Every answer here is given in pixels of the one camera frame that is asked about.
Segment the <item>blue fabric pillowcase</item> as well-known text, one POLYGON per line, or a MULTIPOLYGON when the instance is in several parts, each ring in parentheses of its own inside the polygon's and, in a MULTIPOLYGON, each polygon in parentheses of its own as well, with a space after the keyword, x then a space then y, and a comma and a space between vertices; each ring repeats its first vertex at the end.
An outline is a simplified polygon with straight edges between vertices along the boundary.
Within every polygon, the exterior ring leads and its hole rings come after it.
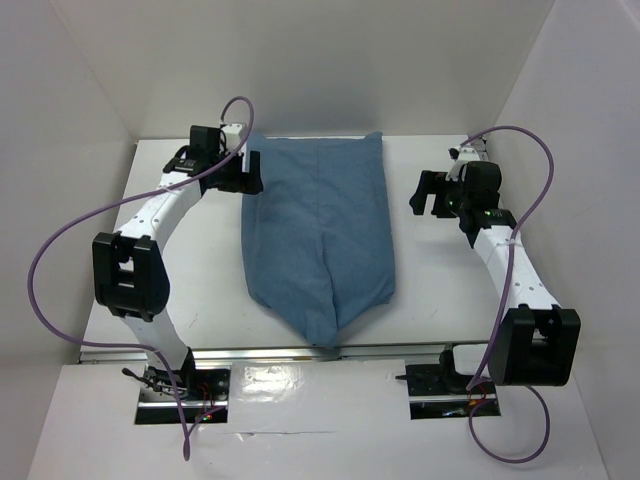
POLYGON ((383 136, 250 137, 262 193, 242 202, 247 290, 308 343, 338 334, 396 289, 383 136))

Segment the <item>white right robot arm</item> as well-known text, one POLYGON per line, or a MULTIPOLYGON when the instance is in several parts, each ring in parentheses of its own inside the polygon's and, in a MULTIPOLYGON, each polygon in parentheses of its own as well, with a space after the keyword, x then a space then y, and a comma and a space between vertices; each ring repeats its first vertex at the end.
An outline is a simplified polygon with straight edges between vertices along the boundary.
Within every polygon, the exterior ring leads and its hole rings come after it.
POLYGON ((580 317, 543 285, 521 242, 518 220, 499 205, 501 182, 495 164, 458 162, 450 172, 422 171, 409 200, 416 215, 426 212, 432 198, 433 216, 458 220, 500 295, 497 320, 472 379, 460 358, 438 365, 436 379, 448 392, 484 380, 499 386, 560 387, 571 373, 580 317))

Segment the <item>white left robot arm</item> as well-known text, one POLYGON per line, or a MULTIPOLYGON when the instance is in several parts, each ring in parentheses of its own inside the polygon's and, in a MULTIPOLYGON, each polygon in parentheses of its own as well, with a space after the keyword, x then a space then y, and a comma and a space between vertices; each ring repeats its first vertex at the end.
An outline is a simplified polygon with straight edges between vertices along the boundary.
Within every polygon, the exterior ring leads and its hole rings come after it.
POLYGON ((113 233, 92 242, 98 304, 120 318, 136 340, 150 346, 150 380, 176 399, 197 388, 195 360, 167 311, 169 277, 162 253, 186 213, 209 189, 255 195, 263 190, 260 155, 243 145, 242 123, 194 125, 189 142, 164 166, 158 195, 113 233))

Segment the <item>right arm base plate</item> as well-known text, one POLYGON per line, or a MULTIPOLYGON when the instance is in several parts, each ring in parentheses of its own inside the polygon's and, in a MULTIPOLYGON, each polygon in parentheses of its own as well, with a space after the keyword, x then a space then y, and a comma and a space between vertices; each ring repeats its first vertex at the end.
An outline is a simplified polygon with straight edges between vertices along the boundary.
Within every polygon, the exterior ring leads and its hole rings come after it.
POLYGON ((407 364, 395 379, 406 386, 412 420, 468 418, 474 408, 476 416, 501 415, 495 386, 468 391, 470 376, 457 373, 451 362, 407 364))

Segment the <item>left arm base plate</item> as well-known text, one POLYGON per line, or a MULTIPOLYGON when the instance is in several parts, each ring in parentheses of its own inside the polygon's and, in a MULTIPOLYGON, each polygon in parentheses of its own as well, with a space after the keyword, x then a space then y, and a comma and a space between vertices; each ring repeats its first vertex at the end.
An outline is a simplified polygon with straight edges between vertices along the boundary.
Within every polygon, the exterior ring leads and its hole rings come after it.
MULTIPOLYGON (((153 369, 146 368, 143 374, 134 374, 122 369, 122 373, 141 384, 137 409, 136 425, 179 424, 177 402, 174 389, 167 378, 157 375, 153 369)), ((223 424, 228 421, 231 368, 203 369, 195 371, 195 385, 186 387, 178 384, 185 420, 188 424, 198 421, 203 424, 223 424)))

